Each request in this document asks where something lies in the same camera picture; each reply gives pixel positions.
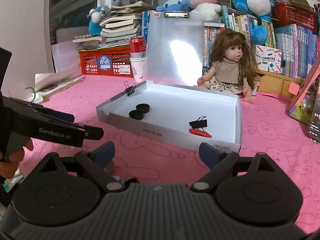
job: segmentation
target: red can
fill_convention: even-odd
[[[143,36],[130,39],[130,53],[132,58],[143,58],[146,55],[147,41]]]

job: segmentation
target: doll's hair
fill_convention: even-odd
[[[236,46],[241,44],[243,56],[239,61],[239,79],[238,84],[244,85],[244,77],[247,78],[247,82],[251,89],[254,88],[254,79],[256,77],[257,62],[254,54],[252,53],[249,45],[246,42],[246,38],[242,33],[235,32],[230,29],[225,29],[219,33],[213,43],[210,52],[210,64],[215,61],[221,62],[224,58],[225,51],[230,46]]]

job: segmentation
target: red basket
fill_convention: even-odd
[[[279,25],[297,24],[301,27],[316,31],[316,14],[289,3],[278,2],[274,6],[275,16]]]
[[[79,50],[83,75],[104,75],[133,78],[130,47]]]

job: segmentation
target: doll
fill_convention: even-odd
[[[252,96],[257,63],[242,33],[225,29],[219,33],[210,52],[210,70],[194,87],[238,95],[254,103]]]

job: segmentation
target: screw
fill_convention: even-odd
[[[205,189],[208,189],[210,186],[208,183],[200,181],[193,184],[193,187],[197,190],[205,190]]]
[[[108,190],[119,190],[122,188],[122,184],[119,182],[110,182],[107,184]]]

